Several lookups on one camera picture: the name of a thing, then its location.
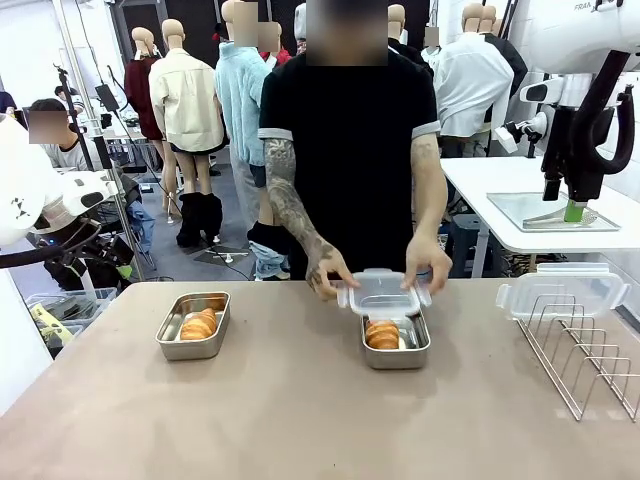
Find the person's tattooed right hand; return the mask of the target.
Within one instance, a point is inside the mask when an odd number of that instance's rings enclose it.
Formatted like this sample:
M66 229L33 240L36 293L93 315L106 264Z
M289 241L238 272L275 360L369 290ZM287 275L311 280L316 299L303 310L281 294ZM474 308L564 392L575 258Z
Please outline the person's tattooed right hand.
M347 268L341 253L324 239L320 239L309 250L307 256L306 281L321 300L328 301L337 298L338 290L329 279L331 274L337 274L339 279L349 287L360 287Z

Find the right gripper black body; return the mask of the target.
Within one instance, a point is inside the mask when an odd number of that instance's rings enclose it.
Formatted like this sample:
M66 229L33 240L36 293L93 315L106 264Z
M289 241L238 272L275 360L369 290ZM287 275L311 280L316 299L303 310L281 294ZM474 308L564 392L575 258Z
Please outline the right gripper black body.
M557 107L543 157L543 168L598 168L599 111Z

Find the person's left hand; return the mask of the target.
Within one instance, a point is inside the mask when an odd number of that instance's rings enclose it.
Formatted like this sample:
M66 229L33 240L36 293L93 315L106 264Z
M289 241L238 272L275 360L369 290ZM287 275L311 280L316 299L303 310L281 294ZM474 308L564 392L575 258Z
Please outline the person's left hand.
M418 273L429 269L431 280L427 283L427 290L430 294L438 293L444 288L451 267L452 260L440 248L436 237L415 233L406 250L403 287L413 286Z

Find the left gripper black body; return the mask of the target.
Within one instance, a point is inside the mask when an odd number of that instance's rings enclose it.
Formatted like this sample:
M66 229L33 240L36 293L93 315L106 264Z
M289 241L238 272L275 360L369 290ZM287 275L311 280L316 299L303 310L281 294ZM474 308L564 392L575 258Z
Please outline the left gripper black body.
M47 245L61 247L63 253L55 261L64 267L82 274L82 268L88 267L88 261L96 265L131 265L134 252L114 231L90 218L77 218L61 230L47 234Z

